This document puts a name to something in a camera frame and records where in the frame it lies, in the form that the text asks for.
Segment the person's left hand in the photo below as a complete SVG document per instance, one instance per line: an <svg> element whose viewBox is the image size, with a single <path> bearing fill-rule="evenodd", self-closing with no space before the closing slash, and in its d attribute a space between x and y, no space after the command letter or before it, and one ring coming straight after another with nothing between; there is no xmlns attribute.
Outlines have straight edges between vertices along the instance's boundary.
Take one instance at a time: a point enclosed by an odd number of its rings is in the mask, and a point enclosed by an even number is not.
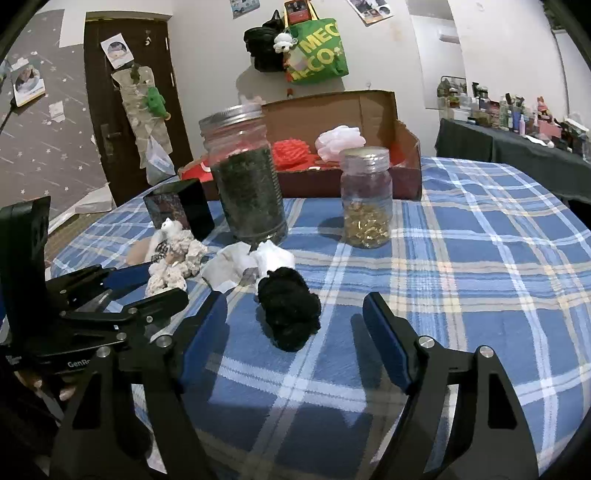
<svg viewBox="0 0 591 480"><path fill-rule="evenodd" d="M66 382L62 379L50 378L45 381L39 376L18 371L15 372L15 376L37 395L44 394L62 402L71 399L77 388L76 382Z"/></svg>

